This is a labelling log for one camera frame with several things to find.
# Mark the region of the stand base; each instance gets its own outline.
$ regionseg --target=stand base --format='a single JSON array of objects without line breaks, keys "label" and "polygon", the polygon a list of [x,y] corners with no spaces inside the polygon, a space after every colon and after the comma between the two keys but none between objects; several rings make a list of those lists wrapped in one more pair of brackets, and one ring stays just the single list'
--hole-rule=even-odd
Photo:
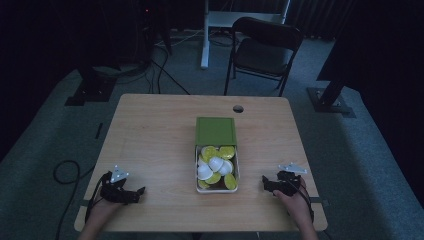
[{"label": "stand base", "polygon": [[307,88],[309,98],[316,112],[341,113],[344,118],[356,118],[351,107],[346,106],[342,96],[339,96],[331,106],[319,102],[325,88]]},{"label": "stand base", "polygon": [[85,102],[108,102],[117,79],[100,76],[99,78],[102,80],[102,84],[99,87],[99,92],[85,92],[85,83],[82,81],[74,96],[68,98],[65,106],[84,106]]}]

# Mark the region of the black chair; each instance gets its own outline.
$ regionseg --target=black chair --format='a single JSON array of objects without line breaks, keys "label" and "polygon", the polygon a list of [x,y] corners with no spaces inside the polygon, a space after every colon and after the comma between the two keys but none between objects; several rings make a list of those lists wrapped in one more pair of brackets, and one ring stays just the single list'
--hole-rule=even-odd
[{"label": "black chair", "polygon": [[[227,95],[231,68],[233,78],[236,72],[243,72],[279,81],[279,96],[283,94],[293,59],[303,41],[303,34],[295,27],[280,23],[241,17],[232,28],[233,46],[228,63],[224,95]],[[237,47],[236,33],[244,38]]]}]

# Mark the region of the dark background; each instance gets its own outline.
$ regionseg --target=dark background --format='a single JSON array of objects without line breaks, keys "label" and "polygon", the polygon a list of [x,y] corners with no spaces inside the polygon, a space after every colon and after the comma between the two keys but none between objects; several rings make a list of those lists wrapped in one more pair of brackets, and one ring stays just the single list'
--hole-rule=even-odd
[{"label": "dark background", "polygon": [[[138,44],[134,38],[138,16],[134,2],[79,0],[64,5],[57,0],[1,1],[0,159],[29,125],[55,85],[76,69],[81,58],[93,66],[115,67],[120,61],[132,60]],[[203,1],[170,2],[172,28],[203,27]],[[226,1],[211,2],[211,9],[220,9]],[[422,1],[359,0],[346,22],[323,15],[302,18],[304,13],[318,9],[318,2],[323,5],[320,10],[323,15],[327,14],[325,10],[334,8],[328,5],[331,1],[296,1],[296,9],[289,13],[287,23],[299,26],[308,37],[337,38],[319,80],[342,81],[360,92],[422,203],[423,192],[418,186],[424,160],[421,150],[424,109],[420,98],[424,79]],[[236,1],[235,7],[272,11],[278,4]],[[331,16],[349,12],[341,9],[335,8]],[[341,28],[343,31],[333,29],[338,25],[345,26]],[[333,29],[336,34],[320,36],[311,29],[321,32]]]}]

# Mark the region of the chair backrest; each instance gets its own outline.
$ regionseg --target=chair backrest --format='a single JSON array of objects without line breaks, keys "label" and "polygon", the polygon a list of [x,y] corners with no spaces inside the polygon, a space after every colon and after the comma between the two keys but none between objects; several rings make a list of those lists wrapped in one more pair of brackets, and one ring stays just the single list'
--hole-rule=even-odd
[{"label": "chair backrest", "polygon": [[298,50],[303,41],[303,34],[293,26],[252,17],[237,19],[233,24],[232,32],[234,38],[236,32],[241,32],[262,44],[283,47],[294,52]]}]

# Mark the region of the chair seat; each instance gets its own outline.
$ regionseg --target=chair seat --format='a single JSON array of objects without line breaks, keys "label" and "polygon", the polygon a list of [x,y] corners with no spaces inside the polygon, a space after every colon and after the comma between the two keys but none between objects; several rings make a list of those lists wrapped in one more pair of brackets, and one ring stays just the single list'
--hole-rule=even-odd
[{"label": "chair seat", "polygon": [[244,70],[282,76],[287,69],[290,52],[286,48],[272,47],[246,38],[237,49],[234,65]]}]

